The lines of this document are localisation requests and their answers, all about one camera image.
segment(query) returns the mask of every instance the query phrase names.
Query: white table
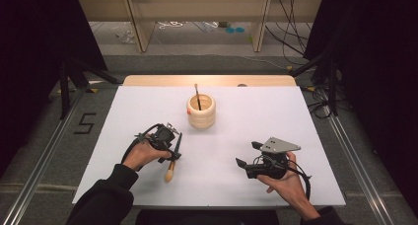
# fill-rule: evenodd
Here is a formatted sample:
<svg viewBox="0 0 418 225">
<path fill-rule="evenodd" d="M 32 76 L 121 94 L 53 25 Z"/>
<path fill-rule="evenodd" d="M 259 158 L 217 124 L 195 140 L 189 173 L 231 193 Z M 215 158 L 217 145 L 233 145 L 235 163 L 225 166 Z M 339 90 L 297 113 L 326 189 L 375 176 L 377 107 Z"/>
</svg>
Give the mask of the white table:
<svg viewBox="0 0 418 225">
<path fill-rule="evenodd" d="M 299 87 L 199 87 L 217 103 L 215 124 L 198 130 L 188 124 L 186 101 L 193 87 L 119 87 L 76 202 L 98 179 L 106 179 L 138 132 L 170 122 L 183 133 L 174 178 L 166 184 L 169 162 L 139 172 L 132 187 L 141 208 L 276 208 L 288 204 L 267 186 L 248 179 L 236 158 L 252 163 L 260 152 L 251 141 L 270 136 L 298 144 L 298 163 L 312 176 L 313 205 L 345 205 Z"/>
</svg>

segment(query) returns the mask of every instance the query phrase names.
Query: person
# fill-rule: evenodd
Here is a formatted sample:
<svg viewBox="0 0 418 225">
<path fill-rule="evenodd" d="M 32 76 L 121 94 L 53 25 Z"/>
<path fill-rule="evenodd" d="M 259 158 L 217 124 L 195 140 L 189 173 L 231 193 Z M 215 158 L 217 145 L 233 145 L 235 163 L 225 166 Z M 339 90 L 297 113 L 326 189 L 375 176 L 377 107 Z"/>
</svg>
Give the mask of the person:
<svg viewBox="0 0 418 225">
<path fill-rule="evenodd" d="M 127 157 L 121 164 L 114 165 L 113 171 L 108 179 L 98 180 L 88 191 L 86 191 L 77 203 L 74 205 L 67 223 L 68 225 L 82 224 L 120 224 L 120 222 L 129 213 L 133 195 L 129 191 L 138 179 L 137 171 L 146 164 L 158 158 L 170 158 L 171 153 L 168 151 L 159 151 L 154 149 L 147 140 L 137 143 L 131 147 Z M 296 156 L 292 152 L 288 152 L 289 159 L 296 163 Z M 324 207 L 316 211 L 305 196 L 301 179 L 293 172 L 288 171 L 280 180 L 274 180 L 264 175 L 257 177 L 262 183 L 268 185 L 267 192 L 276 191 L 283 199 L 285 199 L 296 211 L 301 215 L 305 225 L 316 224 L 332 224 L 343 225 L 333 207 Z M 221 218 L 217 218 L 216 222 L 211 223 L 208 219 L 210 212 L 205 216 L 185 217 L 181 216 L 180 224 L 246 224 L 243 222 L 236 223 L 236 218 L 228 218 L 228 214 L 222 214 Z M 246 216 L 244 213 L 235 213 L 235 217 Z"/>
</svg>

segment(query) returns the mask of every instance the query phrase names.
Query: wire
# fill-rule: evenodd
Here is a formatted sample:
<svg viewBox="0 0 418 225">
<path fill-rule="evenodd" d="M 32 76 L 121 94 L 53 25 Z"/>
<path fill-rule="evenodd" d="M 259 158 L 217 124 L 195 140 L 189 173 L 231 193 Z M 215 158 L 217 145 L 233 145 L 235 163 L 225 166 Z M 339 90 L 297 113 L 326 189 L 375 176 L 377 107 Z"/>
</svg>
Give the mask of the wire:
<svg viewBox="0 0 418 225">
<path fill-rule="evenodd" d="M 283 28 L 281 28 L 281 27 L 279 26 L 279 24 L 278 24 L 277 22 L 276 22 L 276 26 L 277 26 L 277 28 L 279 28 L 281 31 L 286 32 Z M 307 39 L 306 37 L 300 37 L 300 36 L 295 35 L 295 34 L 292 34 L 292 33 L 288 33 L 288 35 L 291 35 L 291 36 L 294 36 L 294 37 L 297 37 L 297 38 Z"/>
<path fill-rule="evenodd" d="M 278 41 L 280 41 L 280 42 L 282 42 L 283 43 L 283 45 L 287 45 L 288 47 L 290 47 L 291 49 L 293 49 L 293 50 L 295 50 L 296 52 L 298 52 L 300 55 L 303 55 L 304 53 L 303 52 L 301 52 L 301 51 L 299 51 L 299 50 L 297 50 L 296 48 L 294 48 L 294 47 L 292 47 L 291 45 L 289 45 L 288 43 L 286 43 L 283 39 L 280 39 L 279 37 L 277 37 L 276 35 L 274 35 L 273 34 L 273 32 L 271 32 L 269 29 L 268 29 L 268 27 L 267 26 L 265 26 L 265 28 L 273 35 L 273 37 L 275 38 L 275 39 L 277 39 Z"/>
<path fill-rule="evenodd" d="M 284 5 L 283 5 L 282 0 L 279 0 L 279 2 L 280 2 L 280 5 L 282 6 L 283 11 L 285 12 L 287 20 L 288 20 L 288 27 L 286 28 L 285 36 L 288 33 L 289 26 L 291 26 L 293 28 L 293 30 L 295 31 L 296 36 L 298 37 L 298 42 L 299 42 L 299 45 L 301 46 L 301 49 L 303 50 L 303 52 L 305 52 L 306 47 L 305 47 L 304 43 L 302 42 L 301 37 L 299 36 L 299 33 L 298 33 L 298 29 L 296 27 L 295 13 L 294 13 L 294 9 L 293 9 L 295 0 L 290 0 L 291 10 L 290 10 L 289 15 L 288 15 L 288 13 L 287 13 Z"/>
<path fill-rule="evenodd" d="M 252 61 L 266 62 L 266 63 L 269 63 L 269 64 L 274 65 L 274 66 L 276 66 L 276 67 L 279 67 L 280 69 L 286 69 L 286 70 L 287 70 L 287 68 L 286 68 L 286 67 L 283 67 L 283 66 L 280 66 L 280 65 L 276 65 L 276 64 L 274 64 L 274 63 L 272 63 L 272 62 L 270 62 L 270 61 L 268 61 L 268 60 L 262 60 L 262 59 L 251 59 L 251 58 L 248 58 L 248 57 L 245 57 L 245 56 L 239 56 L 239 57 L 240 57 L 240 58 L 243 58 L 243 59 L 247 59 L 247 60 L 252 60 Z"/>
</svg>

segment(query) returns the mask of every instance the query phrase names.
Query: finger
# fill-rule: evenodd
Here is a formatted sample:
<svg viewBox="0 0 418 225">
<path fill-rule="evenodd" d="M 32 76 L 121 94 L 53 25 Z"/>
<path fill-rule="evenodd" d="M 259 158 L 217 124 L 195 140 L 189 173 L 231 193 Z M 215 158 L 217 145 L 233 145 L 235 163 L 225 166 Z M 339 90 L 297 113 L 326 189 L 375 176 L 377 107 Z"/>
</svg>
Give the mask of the finger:
<svg viewBox="0 0 418 225">
<path fill-rule="evenodd" d="M 172 153 L 169 151 L 159 151 L 160 158 L 170 158 Z"/>
<path fill-rule="evenodd" d="M 271 179 L 270 177 L 265 176 L 265 175 L 258 175 L 257 178 L 258 178 L 259 181 L 261 181 L 262 183 L 264 183 L 264 184 L 266 184 L 270 187 L 274 183 L 273 179 Z"/>
<path fill-rule="evenodd" d="M 293 169 L 296 169 L 296 155 L 292 152 L 286 152 L 286 155 L 289 157 L 289 161 L 294 163 L 290 163 L 289 166 Z"/>
<path fill-rule="evenodd" d="M 268 193 L 271 193 L 272 191 L 274 191 L 275 189 L 273 187 L 268 187 L 267 191 Z"/>
</svg>

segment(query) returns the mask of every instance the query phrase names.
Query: gray floor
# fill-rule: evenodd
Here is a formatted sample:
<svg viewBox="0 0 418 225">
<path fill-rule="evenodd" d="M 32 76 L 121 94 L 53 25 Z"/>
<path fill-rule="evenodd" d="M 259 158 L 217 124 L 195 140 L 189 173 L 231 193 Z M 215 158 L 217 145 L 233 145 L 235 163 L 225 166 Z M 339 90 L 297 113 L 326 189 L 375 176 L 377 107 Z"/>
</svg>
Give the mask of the gray floor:
<svg viewBox="0 0 418 225">
<path fill-rule="evenodd" d="M 261 52 L 253 52 L 248 41 L 247 24 L 233 24 L 233 27 L 245 28 L 243 34 L 228 34 L 222 29 L 202 32 L 192 23 L 184 24 L 183 28 L 166 28 L 165 30 L 160 30 L 157 26 L 155 36 L 145 53 L 138 53 L 135 44 L 122 43 L 117 38 L 115 27 L 121 25 L 123 24 L 92 24 L 92 30 L 100 44 L 109 73 L 119 80 L 123 80 L 129 74 L 286 74 L 287 66 L 297 68 L 298 65 L 288 62 L 283 57 L 283 52 L 294 62 L 306 62 L 289 48 L 282 51 L 282 45 L 269 34 L 264 37 Z M 277 28 L 275 24 L 269 24 L 269 28 L 277 36 L 283 37 L 282 32 L 273 29 Z M 309 36 L 309 29 L 305 24 L 300 25 L 299 31 L 302 36 Z M 296 39 L 288 39 L 288 42 L 300 48 Z M 310 85 L 312 73 L 312 71 L 307 71 L 300 75 L 297 78 L 298 85 Z M 81 93 L 80 102 L 74 109 L 63 137 L 20 224 L 64 224 L 71 211 L 74 192 L 89 162 L 117 90 L 115 85 L 102 82 L 100 78 L 91 74 L 86 75 L 91 81 L 99 81 L 92 82 L 91 86 L 97 91 Z M 6 218 L 8 209 L 19 194 L 22 185 L 30 177 L 37 160 L 59 123 L 61 106 L 58 90 L 56 87 L 51 92 L 50 104 L 45 106 L 28 144 L 20 149 L 5 175 L 0 179 L 1 221 Z M 76 94 L 79 92 L 71 93 L 72 99 Z M 304 96 L 307 105 L 317 101 L 312 93 L 304 92 Z M 346 130 L 370 181 L 387 208 L 392 220 L 391 224 L 418 224 L 417 218 L 387 174 L 379 156 L 372 152 L 372 145 L 356 114 L 350 111 L 349 105 L 344 102 L 339 105 L 338 112 L 338 119 Z M 88 122 L 93 123 L 94 126 L 89 134 L 77 134 L 76 132 L 86 131 L 89 128 L 87 125 L 79 125 L 85 113 L 95 113 L 95 115 L 86 116 Z M 313 114 L 313 123 L 346 198 L 347 205 L 337 208 L 341 218 L 347 223 L 382 224 L 350 166 L 330 119 L 321 119 Z M 122 224 L 134 224 L 137 211 L 138 208 L 133 208 Z M 299 222 L 298 215 L 290 208 L 281 209 L 279 217 L 282 224 L 298 224 Z"/>
</svg>

